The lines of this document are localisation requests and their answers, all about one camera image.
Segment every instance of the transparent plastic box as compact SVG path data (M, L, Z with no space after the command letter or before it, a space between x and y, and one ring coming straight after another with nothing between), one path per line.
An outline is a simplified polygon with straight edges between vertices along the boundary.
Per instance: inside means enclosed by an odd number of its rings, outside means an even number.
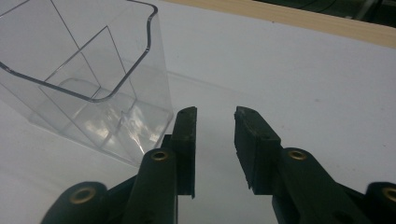
M2 99L34 124L138 165L173 117L157 8L104 0L0 8Z

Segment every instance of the metal grommet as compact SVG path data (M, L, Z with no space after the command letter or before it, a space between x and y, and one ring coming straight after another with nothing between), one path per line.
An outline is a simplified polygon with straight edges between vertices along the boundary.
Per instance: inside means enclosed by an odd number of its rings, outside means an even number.
M292 150L288 152L289 156L292 157L293 159L297 161L303 161L306 159L305 153L298 151L298 150Z
M151 158L155 161L165 161L168 159L168 153L164 151L157 151L151 154Z
M69 201L73 204L81 204L89 201L96 194L96 189L93 187L84 187L77 189L70 195Z
M394 188L383 188L382 193L387 197L389 200L396 203L396 189Z

